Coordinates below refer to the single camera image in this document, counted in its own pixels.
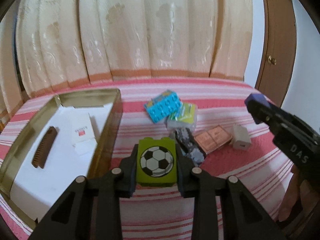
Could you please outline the person's right hand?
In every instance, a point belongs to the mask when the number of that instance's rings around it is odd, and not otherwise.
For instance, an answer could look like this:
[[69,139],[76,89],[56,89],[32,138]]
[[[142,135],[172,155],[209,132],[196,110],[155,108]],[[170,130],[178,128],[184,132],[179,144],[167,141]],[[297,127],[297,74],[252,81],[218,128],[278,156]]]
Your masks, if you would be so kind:
[[300,171],[296,165],[292,166],[291,172],[293,175],[279,208],[278,220],[280,222],[288,219],[293,206],[299,199],[306,213],[309,213],[319,201],[319,196],[310,183],[307,180],[299,180]]

